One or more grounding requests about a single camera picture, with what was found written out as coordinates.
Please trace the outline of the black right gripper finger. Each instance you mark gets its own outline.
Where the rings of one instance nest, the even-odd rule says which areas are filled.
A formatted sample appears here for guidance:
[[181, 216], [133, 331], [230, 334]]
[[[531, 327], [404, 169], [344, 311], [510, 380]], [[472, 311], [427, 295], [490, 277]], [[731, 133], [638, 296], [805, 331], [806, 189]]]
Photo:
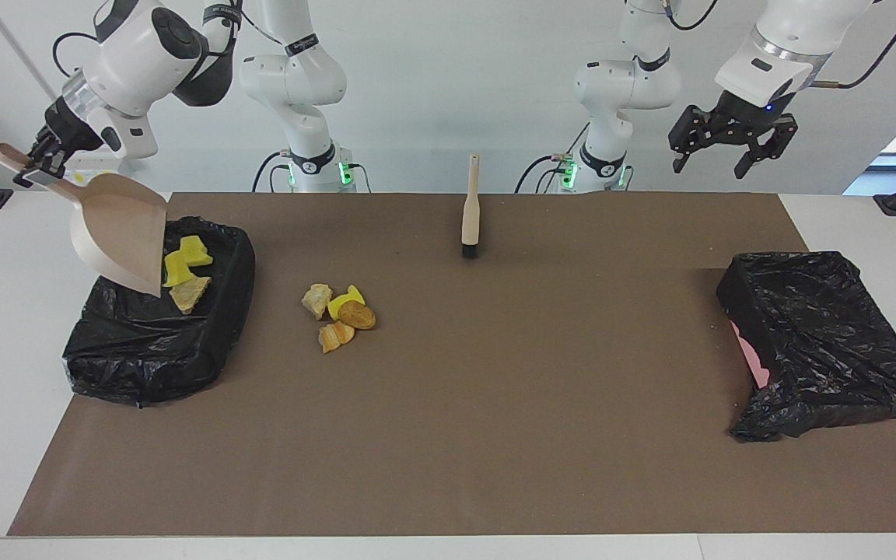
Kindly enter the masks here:
[[63, 142], [52, 131], [39, 131], [27, 156], [28, 169], [44, 173], [64, 173], [68, 159]]
[[64, 175], [64, 166], [58, 166], [56, 169], [52, 169], [52, 167], [43, 169], [43, 167], [39, 166], [22, 166], [14, 175], [13, 182], [14, 184], [17, 184], [18, 187], [24, 188], [32, 188], [34, 185], [38, 185], [38, 187], [49, 187], [49, 185], [56, 184], [56, 182], [63, 180]]

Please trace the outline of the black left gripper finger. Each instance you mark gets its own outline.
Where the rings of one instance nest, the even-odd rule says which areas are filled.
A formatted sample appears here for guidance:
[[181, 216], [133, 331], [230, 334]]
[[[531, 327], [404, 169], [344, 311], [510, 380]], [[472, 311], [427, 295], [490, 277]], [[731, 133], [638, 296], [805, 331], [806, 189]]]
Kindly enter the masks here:
[[668, 132], [669, 146], [675, 153], [672, 169], [676, 174], [682, 173], [692, 153], [701, 148], [704, 127], [705, 111], [699, 107], [686, 107]]
[[779, 159], [797, 131], [799, 124], [794, 116], [779, 116], [771, 124], [743, 127], [740, 137], [747, 151], [733, 168], [733, 175], [737, 180], [743, 180], [756, 164], [766, 159]]

